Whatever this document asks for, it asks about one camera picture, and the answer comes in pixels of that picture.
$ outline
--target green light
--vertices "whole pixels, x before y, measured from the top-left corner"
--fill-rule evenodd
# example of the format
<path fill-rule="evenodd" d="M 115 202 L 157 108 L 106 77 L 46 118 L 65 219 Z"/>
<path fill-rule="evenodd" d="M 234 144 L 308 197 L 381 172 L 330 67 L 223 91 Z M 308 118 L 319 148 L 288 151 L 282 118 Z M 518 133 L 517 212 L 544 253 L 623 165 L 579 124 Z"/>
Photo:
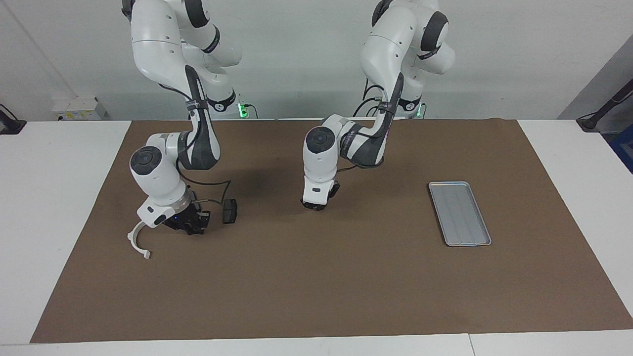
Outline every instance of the green light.
<path fill-rule="evenodd" d="M 242 105 L 242 103 L 238 103 L 237 104 L 237 108 L 239 109 L 239 116 L 241 118 L 247 118 L 248 117 L 248 109 L 244 107 L 244 105 Z"/>

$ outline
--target metal tray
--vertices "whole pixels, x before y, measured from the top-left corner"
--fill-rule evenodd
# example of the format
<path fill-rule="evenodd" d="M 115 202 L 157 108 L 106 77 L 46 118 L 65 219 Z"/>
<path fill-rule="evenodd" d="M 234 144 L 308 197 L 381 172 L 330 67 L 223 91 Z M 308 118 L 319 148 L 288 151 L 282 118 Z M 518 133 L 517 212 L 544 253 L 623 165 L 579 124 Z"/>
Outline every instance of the metal tray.
<path fill-rule="evenodd" d="M 487 246 L 492 243 L 467 182 L 431 182 L 429 190 L 448 246 Z"/>

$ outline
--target gray wall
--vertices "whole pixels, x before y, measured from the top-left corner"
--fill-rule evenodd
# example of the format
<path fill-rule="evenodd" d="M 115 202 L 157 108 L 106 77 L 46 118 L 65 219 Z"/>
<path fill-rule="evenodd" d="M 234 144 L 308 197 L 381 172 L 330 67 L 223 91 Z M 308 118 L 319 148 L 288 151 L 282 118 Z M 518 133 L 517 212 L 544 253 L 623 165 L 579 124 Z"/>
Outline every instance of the gray wall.
<path fill-rule="evenodd" d="M 236 89 L 262 117 L 351 115 L 377 1 L 213 0 L 213 21 L 244 48 Z M 631 0 L 440 2 L 458 59 L 429 75 L 429 117 L 556 118 L 633 34 Z M 0 101 L 30 120 L 52 119 L 65 92 L 99 97 L 112 119 L 182 118 L 179 96 L 134 66 L 120 6 L 0 0 Z"/>
<path fill-rule="evenodd" d="M 633 79 L 633 36 L 558 118 L 574 119 L 597 111 L 631 79 Z M 598 123 L 598 129 L 601 132 L 617 132 L 632 124 L 633 98 L 609 111 L 609 114 Z"/>

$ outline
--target black circular joint cap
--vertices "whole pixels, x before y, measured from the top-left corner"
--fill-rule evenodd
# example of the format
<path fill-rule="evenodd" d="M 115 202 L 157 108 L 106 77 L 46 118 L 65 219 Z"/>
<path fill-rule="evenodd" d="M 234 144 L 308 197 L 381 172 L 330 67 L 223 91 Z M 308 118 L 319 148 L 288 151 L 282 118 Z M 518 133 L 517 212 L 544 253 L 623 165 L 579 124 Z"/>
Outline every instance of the black circular joint cap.
<path fill-rule="evenodd" d="M 130 159 L 130 167 L 138 175 L 150 174 L 163 159 L 160 149 L 154 146 L 146 146 L 138 149 Z"/>
<path fill-rule="evenodd" d="M 332 148 L 336 141 L 336 136 L 332 130 L 320 126 L 310 130 L 306 137 L 306 144 L 312 153 L 323 153 Z"/>

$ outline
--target white electrical box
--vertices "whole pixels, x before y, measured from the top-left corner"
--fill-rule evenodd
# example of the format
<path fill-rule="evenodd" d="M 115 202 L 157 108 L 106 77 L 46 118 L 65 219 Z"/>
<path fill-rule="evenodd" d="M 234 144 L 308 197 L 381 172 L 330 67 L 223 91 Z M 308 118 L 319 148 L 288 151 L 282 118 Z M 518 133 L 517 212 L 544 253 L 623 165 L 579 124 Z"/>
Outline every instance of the white electrical box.
<path fill-rule="evenodd" d="M 108 112 L 94 96 L 86 98 L 56 99 L 53 114 L 62 120 L 104 120 Z"/>

